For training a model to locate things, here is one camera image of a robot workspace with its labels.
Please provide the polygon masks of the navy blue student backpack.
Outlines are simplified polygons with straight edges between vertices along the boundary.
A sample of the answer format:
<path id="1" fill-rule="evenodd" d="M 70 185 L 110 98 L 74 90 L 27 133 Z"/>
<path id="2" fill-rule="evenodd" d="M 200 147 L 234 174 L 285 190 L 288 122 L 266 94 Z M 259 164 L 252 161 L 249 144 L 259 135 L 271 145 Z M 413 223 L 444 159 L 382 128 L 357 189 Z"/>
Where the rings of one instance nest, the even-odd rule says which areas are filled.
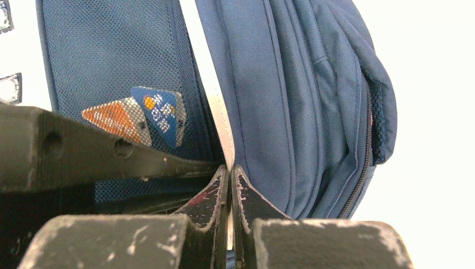
<path id="1" fill-rule="evenodd" d="M 200 19 L 185 25 L 183 7 Z M 220 84 L 235 162 L 296 218 L 350 218 L 391 157 L 394 89 L 352 1 L 2 1 L 1 98 L 84 121 L 131 88 L 179 92 L 179 147 L 223 163 L 204 82 Z"/>

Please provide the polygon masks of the blue triangular ruler piece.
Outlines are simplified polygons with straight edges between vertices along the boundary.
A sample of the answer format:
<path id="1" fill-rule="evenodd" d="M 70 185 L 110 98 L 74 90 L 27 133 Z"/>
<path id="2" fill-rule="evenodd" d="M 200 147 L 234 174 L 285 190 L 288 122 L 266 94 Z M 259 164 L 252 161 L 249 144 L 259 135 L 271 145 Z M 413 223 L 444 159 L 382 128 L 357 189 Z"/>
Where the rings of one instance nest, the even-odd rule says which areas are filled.
<path id="1" fill-rule="evenodd" d="M 142 108 L 152 128 L 157 130 L 168 146 L 182 144 L 187 113 L 183 96 L 179 92 L 150 87 L 131 88 L 131 95 Z"/>

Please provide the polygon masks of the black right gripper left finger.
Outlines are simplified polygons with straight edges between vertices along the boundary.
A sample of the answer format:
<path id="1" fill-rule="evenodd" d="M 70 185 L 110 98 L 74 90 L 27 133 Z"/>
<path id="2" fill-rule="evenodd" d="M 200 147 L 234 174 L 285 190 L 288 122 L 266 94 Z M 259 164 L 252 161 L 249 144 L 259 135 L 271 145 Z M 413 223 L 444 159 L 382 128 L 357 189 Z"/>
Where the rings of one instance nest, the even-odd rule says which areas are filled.
<path id="1" fill-rule="evenodd" d="M 225 268 L 229 172 L 170 215 L 62 215 L 34 236 L 19 268 Z"/>

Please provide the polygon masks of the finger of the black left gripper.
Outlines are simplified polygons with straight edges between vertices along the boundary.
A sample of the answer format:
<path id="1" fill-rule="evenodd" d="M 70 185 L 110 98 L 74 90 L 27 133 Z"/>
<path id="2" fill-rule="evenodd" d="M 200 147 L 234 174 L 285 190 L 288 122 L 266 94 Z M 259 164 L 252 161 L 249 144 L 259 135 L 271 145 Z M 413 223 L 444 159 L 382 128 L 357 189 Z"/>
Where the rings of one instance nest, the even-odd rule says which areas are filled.
<path id="1" fill-rule="evenodd" d="M 218 165 L 186 160 L 33 106 L 1 105 L 1 192 L 102 180 L 194 178 Z"/>
<path id="2" fill-rule="evenodd" d="M 1 268 L 16 268 L 35 233 L 59 215 L 170 214 L 210 181 L 109 180 L 40 193 L 1 194 Z"/>

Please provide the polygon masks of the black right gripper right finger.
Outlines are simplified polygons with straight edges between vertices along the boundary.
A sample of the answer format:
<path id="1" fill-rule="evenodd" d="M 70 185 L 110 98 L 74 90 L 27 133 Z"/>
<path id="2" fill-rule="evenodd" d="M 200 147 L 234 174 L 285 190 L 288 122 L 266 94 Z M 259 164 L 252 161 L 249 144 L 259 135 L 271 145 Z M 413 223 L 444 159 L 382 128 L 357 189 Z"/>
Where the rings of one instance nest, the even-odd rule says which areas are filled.
<path id="1" fill-rule="evenodd" d="M 380 221 L 293 220 L 230 173 L 236 268 L 412 268 L 400 235 Z"/>

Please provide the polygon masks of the small orange eraser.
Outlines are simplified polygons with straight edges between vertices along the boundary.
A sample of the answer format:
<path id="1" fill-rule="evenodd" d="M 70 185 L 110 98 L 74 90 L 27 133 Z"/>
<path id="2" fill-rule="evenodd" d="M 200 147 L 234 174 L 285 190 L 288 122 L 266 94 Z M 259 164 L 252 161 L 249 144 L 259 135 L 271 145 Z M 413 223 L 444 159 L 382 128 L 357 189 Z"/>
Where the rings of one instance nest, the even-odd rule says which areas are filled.
<path id="1" fill-rule="evenodd" d="M 145 114 L 133 97 L 92 106 L 83 110 L 81 115 L 109 133 L 152 146 Z"/>

